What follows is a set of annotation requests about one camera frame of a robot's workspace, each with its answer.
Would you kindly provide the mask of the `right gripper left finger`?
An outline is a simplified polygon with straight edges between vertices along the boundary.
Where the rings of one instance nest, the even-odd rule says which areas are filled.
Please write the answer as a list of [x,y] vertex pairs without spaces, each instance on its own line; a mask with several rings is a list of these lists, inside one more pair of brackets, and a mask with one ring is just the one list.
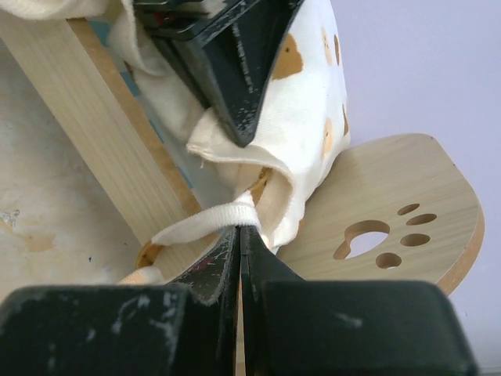
[[240,232],[171,283],[31,286],[1,305],[4,375],[232,375]]

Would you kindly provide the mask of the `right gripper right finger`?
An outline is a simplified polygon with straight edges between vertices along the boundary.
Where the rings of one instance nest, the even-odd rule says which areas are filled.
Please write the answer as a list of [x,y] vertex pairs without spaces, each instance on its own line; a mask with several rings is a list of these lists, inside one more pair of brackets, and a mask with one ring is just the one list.
[[240,230],[249,375],[476,375],[445,294],[412,280],[306,281]]

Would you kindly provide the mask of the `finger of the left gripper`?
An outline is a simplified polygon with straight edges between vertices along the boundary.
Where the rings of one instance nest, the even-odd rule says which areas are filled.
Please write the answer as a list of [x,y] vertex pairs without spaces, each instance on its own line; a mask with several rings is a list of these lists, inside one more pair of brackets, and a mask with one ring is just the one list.
[[239,147],[255,137],[279,52],[302,3],[135,1],[144,31]]

